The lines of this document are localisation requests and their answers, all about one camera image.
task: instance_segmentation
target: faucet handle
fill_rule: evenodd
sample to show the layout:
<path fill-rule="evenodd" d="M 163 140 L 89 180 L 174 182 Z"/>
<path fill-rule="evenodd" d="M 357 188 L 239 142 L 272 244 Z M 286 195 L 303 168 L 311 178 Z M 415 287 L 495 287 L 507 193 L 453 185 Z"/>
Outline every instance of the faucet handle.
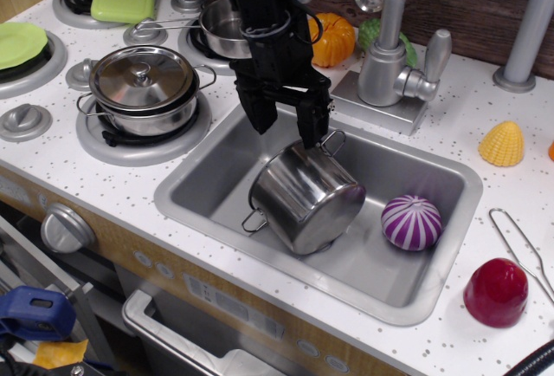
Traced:
<path fill-rule="evenodd" d="M 425 52 L 425 79 L 438 83 L 452 53 L 452 36 L 447 29 L 438 29 L 427 45 Z"/>

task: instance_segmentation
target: white speckled countertop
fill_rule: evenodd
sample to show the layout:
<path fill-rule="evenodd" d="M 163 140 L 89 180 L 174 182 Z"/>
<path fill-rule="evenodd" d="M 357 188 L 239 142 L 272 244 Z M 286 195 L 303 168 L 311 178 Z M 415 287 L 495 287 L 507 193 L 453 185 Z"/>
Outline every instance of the white speckled countertop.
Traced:
<path fill-rule="evenodd" d="M 124 47 L 125 27 L 69 28 L 54 18 L 51 2 L 44 0 L 12 21 L 31 22 L 56 34 L 68 47 L 68 62 L 45 87 L 0 100 L 0 114 L 30 103 L 46 107 L 54 123 L 43 136 L 28 142 L 0 140 L 1 165 L 408 373 L 501 375 L 554 335 L 554 305 L 532 279 L 525 313 L 516 326 L 508 329 L 480 324 L 466 311 L 462 300 L 469 277 L 481 264 L 494 257 L 510 257 L 488 217 L 493 207 L 502 207 L 517 219 L 542 254 L 546 273 L 554 275 L 554 161 L 547 154 L 554 140 L 552 81 L 537 79 L 537 87 L 528 94 L 507 93 L 493 85 L 495 66 L 453 55 L 442 76 L 438 97 L 429 104 L 420 129 L 411 137 L 332 115 L 336 120 L 460 161 L 483 180 L 483 196 L 434 312 L 416 326 L 393 327 L 160 214 L 153 203 L 154 191 L 186 155 L 158 165 L 126 168 L 99 162 L 83 151 L 75 134 L 79 93 L 67 88 L 65 74 L 85 58 L 100 59 Z M 160 11 L 158 18 L 174 14 Z M 173 31 L 164 46 L 176 49 L 176 45 L 177 31 Z M 325 73 L 337 83 L 345 69 Z M 208 74 L 200 76 L 209 80 Z M 214 124 L 238 105 L 233 80 L 219 77 L 216 85 L 203 90 Z M 477 146 L 492 127 L 505 120 L 521 127 L 525 157 L 514 167 L 498 168 L 480 157 Z M 8 192 L 5 185 L 0 191 Z M 554 368 L 544 374 L 554 374 Z"/>

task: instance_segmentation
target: green plate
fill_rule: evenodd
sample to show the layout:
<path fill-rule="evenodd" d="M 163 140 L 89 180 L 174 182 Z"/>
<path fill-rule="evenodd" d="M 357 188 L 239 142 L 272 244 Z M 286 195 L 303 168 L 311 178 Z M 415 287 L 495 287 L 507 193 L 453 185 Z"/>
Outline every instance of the green plate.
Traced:
<path fill-rule="evenodd" d="M 0 70 L 36 57 L 47 42 L 46 31 L 32 23 L 0 23 Z"/>

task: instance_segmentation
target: pot lid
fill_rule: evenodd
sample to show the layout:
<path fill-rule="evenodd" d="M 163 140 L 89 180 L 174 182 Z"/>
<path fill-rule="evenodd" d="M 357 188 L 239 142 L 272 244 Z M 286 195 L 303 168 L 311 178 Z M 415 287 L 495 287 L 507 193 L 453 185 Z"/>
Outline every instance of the pot lid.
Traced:
<path fill-rule="evenodd" d="M 90 88 L 112 109 L 133 111 L 166 107 L 187 93 L 192 66 L 180 54 L 158 46 L 121 49 L 93 68 Z"/>

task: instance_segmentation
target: orange toy pumpkin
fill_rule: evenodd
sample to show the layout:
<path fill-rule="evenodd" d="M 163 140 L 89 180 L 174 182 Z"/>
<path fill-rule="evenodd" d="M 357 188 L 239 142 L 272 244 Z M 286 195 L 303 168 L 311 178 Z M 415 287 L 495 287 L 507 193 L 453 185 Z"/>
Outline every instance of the orange toy pumpkin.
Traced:
<path fill-rule="evenodd" d="M 320 67 L 333 67 L 350 57 L 356 45 L 354 27 L 343 17 L 333 14 L 317 14 L 323 25 L 321 39 L 313 44 L 312 63 Z M 310 37 L 312 42 L 318 38 L 319 30 L 315 19 L 310 18 Z"/>

